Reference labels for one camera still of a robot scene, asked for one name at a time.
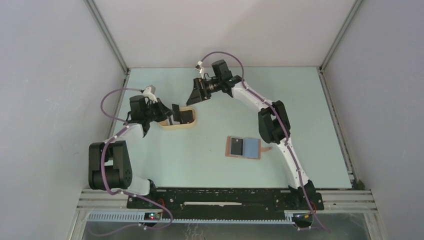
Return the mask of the beige oval card tray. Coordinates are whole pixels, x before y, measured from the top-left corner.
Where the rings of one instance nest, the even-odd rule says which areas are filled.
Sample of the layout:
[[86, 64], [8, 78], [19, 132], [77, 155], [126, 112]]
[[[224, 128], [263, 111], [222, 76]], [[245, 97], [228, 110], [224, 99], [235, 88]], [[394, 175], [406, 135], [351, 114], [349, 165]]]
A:
[[193, 116], [193, 121], [189, 123], [181, 123], [181, 124], [170, 124], [169, 120], [164, 120], [158, 123], [159, 126], [161, 126], [164, 130], [177, 130], [177, 129], [187, 129], [192, 128], [197, 123], [197, 112], [194, 107], [191, 106], [180, 106], [179, 110], [181, 112], [183, 111], [191, 111]]

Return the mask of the black credit card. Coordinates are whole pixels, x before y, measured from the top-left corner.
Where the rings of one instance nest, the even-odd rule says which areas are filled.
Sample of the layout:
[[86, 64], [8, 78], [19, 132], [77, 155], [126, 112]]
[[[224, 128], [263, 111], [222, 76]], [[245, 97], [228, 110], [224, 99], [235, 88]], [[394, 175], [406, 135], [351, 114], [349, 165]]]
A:
[[243, 138], [231, 137], [229, 154], [233, 156], [242, 156], [243, 146], [244, 146]]

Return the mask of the brown leather card holder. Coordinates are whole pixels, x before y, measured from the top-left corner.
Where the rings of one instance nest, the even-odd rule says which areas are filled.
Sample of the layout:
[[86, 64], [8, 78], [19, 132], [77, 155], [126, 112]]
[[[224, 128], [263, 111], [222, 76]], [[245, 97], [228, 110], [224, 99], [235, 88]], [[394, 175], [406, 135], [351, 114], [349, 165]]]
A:
[[[231, 138], [243, 139], [243, 155], [242, 156], [230, 155], [230, 145], [231, 145], [230, 139]], [[262, 146], [262, 142], [259, 138], [228, 136], [226, 140], [225, 156], [231, 157], [231, 158], [259, 160], [261, 158], [262, 153], [268, 152], [272, 148], [273, 147], [270, 145]]]

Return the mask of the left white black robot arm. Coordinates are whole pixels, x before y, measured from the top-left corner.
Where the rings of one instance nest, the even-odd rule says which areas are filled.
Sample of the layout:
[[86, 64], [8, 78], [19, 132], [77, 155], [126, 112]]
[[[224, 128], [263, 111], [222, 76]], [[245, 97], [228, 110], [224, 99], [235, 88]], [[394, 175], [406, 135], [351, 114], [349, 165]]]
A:
[[92, 190], [108, 191], [111, 195], [139, 195], [138, 201], [145, 208], [153, 208], [158, 202], [158, 194], [150, 190], [149, 179], [133, 173], [132, 157], [147, 135], [150, 124], [167, 120], [173, 111], [160, 98], [143, 95], [131, 97], [129, 107], [122, 130], [89, 146], [88, 184]]

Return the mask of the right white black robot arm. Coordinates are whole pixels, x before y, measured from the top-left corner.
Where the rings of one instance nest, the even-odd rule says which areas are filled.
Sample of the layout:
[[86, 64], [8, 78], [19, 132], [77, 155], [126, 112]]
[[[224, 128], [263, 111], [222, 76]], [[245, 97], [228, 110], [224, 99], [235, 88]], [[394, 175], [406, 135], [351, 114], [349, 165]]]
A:
[[269, 101], [244, 79], [244, 75], [233, 75], [225, 60], [218, 60], [212, 65], [214, 76], [207, 79], [203, 62], [198, 61], [195, 69], [200, 76], [194, 78], [193, 89], [186, 102], [188, 106], [209, 100], [213, 93], [223, 92], [237, 99], [257, 112], [258, 132], [262, 140], [275, 144], [284, 157], [286, 164], [288, 188], [291, 204], [297, 209], [304, 209], [316, 193], [315, 186], [304, 171], [294, 150], [290, 133], [290, 122], [282, 101]]

